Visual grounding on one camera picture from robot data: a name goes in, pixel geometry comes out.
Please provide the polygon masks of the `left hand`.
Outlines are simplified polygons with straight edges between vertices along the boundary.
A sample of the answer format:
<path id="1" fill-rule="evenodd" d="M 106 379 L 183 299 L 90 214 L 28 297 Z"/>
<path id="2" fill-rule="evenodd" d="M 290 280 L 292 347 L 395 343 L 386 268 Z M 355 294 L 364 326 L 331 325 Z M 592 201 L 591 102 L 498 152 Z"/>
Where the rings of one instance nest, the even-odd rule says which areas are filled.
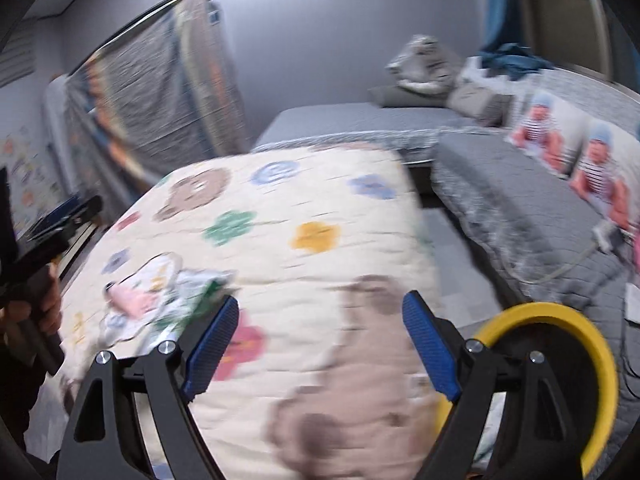
<path id="1" fill-rule="evenodd" d="M 39 329 L 46 335 L 53 335 L 62 323 L 62 296 L 58 269 L 53 263 L 47 265 L 49 277 L 47 290 L 41 295 L 38 304 L 25 300 L 12 300 L 1 310 L 2 333 L 15 336 L 20 333 L 18 324 L 29 319 L 32 309 L 40 315 Z"/>

